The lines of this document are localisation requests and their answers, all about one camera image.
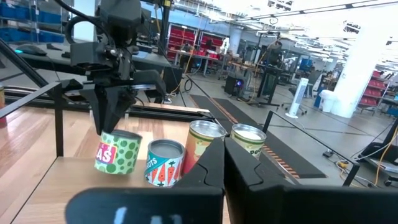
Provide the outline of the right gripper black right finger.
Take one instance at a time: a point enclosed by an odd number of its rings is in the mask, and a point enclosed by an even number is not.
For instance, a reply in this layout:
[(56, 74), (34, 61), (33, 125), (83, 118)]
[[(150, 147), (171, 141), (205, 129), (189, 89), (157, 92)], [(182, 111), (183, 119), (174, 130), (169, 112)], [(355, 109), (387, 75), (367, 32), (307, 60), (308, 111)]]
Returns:
[(398, 190), (291, 184), (233, 139), (224, 145), (232, 224), (398, 224)]

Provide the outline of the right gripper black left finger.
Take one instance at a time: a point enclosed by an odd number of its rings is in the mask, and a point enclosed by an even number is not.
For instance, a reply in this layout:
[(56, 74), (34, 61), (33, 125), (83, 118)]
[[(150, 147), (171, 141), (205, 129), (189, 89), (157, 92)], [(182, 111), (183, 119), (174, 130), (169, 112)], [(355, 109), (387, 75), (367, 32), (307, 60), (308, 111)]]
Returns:
[(224, 142), (215, 139), (171, 188), (91, 188), (65, 209), (67, 224), (221, 224)]

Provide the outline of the white carrots can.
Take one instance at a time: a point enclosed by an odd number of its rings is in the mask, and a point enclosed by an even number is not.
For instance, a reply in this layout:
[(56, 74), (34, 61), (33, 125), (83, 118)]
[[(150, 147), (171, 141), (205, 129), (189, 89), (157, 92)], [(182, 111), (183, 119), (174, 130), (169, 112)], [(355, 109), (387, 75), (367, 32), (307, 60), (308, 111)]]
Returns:
[(148, 145), (144, 177), (156, 187), (172, 187), (181, 176), (185, 148), (170, 139), (153, 140)]

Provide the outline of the green dotted peas can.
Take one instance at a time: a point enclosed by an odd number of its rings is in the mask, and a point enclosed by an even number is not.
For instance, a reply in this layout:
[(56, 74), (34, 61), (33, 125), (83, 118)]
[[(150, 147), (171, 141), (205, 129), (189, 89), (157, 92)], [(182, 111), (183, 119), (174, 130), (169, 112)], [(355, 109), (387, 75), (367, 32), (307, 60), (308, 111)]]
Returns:
[(115, 129), (103, 131), (95, 155), (94, 167), (100, 172), (113, 175), (128, 175), (134, 171), (142, 136)]

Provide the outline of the tall orange corn can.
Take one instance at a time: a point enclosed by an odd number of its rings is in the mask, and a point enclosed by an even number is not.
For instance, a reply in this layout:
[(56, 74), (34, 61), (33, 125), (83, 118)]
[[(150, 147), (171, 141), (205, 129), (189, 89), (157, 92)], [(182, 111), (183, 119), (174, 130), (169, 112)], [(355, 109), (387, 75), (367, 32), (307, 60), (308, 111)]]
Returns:
[(217, 123), (204, 120), (192, 121), (185, 145), (182, 174), (187, 174), (192, 169), (214, 139), (224, 139), (226, 134), (225, 128)]
[[(5, 107), (5, 94), (4, 94), (4, 87), (0, 84), (0, 110)], [(5, 128), (7, 126), (7, 118), (1, 117), (0, 118), (0, 129)]]

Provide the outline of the yellow peaches can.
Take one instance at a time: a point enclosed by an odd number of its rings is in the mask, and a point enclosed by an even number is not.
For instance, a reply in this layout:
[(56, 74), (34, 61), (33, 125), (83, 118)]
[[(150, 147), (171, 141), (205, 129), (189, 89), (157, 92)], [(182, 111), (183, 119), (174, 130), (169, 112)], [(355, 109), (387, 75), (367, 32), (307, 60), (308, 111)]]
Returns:
[(267, 138), (260, 129), (240, 123), (232, 126), (230, 137), (256, 159), (259, 159)]

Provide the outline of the black diagonal support strut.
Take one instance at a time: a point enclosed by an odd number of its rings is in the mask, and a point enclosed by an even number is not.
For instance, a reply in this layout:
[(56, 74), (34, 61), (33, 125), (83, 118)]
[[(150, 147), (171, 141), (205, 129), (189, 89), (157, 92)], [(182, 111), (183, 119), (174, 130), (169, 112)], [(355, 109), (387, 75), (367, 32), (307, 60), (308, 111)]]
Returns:
[(27, 75), (37, 86), (44, 87), (49, 83), (39, 75), (22, 57), (20, 57), (14, 49), (0, 38), (0, 52), (10, 60), (17, 68)]

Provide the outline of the black computer mouse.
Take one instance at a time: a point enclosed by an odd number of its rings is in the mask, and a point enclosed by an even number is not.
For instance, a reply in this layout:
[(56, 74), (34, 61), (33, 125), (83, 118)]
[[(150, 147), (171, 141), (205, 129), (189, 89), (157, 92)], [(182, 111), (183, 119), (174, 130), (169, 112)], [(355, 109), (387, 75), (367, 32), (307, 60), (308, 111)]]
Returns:
[(18, 54), (29, 54), (36, 56), (46, 56), (47, 52), (37, 47), (36, 45), (23, 44), (19, 45), (15, 50), (15, 53)]

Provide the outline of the white tower fan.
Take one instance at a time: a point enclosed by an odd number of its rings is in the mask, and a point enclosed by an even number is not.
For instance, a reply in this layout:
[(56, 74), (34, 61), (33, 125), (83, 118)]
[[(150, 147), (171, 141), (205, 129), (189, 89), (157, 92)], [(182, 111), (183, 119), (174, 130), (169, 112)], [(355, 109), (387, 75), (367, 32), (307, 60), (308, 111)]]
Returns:
[(307, 110), (302, 109), (300, 104), (304, 98), (305, 91), (307, 89), (309, 79), (301, 78), (296, 87), (289, 88), (289, 92), (293, 94), (294, 98), (290, 103), (290, 108), (286, 108), (286, 116), (297, 119), (298, 110), (301, 111), (301, 115), (307, 114)]

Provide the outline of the computer tower purple light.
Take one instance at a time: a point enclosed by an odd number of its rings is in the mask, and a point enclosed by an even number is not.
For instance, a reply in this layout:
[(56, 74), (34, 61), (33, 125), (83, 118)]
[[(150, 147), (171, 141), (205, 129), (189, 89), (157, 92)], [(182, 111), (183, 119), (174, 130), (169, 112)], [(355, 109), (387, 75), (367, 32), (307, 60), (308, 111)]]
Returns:
[(243, 77), (228, 75), (224, 86), (224, 92), (231, 96), (241, 96), (244, 87)]

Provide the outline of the blue bin shelving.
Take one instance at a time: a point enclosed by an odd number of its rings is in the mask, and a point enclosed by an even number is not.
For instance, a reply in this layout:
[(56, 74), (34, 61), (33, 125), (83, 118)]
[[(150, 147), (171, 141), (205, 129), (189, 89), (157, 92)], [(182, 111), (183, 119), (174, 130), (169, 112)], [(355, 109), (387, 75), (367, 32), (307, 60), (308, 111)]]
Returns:
[(0, 0), (0, 38), (11, 43), (63, 43), (69, 15), (51, 0)]

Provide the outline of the white trash bin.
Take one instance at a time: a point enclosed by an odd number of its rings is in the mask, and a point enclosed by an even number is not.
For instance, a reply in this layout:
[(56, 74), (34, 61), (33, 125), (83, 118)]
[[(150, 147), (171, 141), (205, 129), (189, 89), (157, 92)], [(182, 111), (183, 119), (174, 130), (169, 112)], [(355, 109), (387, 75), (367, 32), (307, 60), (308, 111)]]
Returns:
[(325, 113), (330, 113), (337, 99), (336, 93), (330, 90), (322, 90), (319, 96), (321, 98), (320, 109)]

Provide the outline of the black standing desk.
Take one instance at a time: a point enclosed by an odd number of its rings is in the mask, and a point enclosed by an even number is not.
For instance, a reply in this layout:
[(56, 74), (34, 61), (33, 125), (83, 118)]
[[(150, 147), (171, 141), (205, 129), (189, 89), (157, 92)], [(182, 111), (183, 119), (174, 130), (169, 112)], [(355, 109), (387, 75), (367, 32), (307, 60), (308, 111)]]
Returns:
[(281, 73), (282, 70), (276, 67), (264, 68), (264, 75), (262, 77), (261, 84), (259, 86), (255, 99), (258, 107), (276, 106), (277, 108), (279, 108), (279, 104), (272, 103), (272, 99)]

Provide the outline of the person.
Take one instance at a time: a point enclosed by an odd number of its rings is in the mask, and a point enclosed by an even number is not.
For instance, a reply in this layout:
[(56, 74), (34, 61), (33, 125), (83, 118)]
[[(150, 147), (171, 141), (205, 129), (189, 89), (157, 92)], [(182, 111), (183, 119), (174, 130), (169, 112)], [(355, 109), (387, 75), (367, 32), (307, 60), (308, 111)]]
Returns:
[(282, 43), (276, 41), (267, 49), (267, 65), (278, 67), (282, 62)]

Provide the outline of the white round pillar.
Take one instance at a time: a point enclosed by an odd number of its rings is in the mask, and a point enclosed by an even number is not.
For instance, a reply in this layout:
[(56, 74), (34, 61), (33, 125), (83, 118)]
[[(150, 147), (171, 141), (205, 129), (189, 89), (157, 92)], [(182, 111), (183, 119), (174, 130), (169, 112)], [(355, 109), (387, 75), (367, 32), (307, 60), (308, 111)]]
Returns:
[(362, 27), (335, 86), (331, 113), (351, 118), (381, 58), (390, 34), (387, 29)]

